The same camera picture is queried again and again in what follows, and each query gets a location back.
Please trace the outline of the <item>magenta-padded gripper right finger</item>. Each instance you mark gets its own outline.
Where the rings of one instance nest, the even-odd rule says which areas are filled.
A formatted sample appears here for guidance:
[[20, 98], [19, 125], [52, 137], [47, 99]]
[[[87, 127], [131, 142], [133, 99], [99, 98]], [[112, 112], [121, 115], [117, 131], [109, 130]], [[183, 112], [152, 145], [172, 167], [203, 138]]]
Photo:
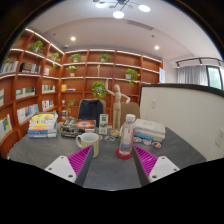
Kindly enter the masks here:
[[132, 155], [142, 186], [179, 171], [166, 156], [157, 157], [136, 145], [133, 146]]

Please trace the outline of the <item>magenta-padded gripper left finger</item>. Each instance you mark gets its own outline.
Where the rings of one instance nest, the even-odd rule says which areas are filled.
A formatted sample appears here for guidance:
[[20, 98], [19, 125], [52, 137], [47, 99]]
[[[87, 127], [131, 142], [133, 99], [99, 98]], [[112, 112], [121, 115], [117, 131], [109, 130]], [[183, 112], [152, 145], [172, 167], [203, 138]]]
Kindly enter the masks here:
[[76, 185], [82, 186], [85, 182], [93, 154], [93, 146], [90, 145], [68, 157], [64, 155], [59, 156], [45, 170]]

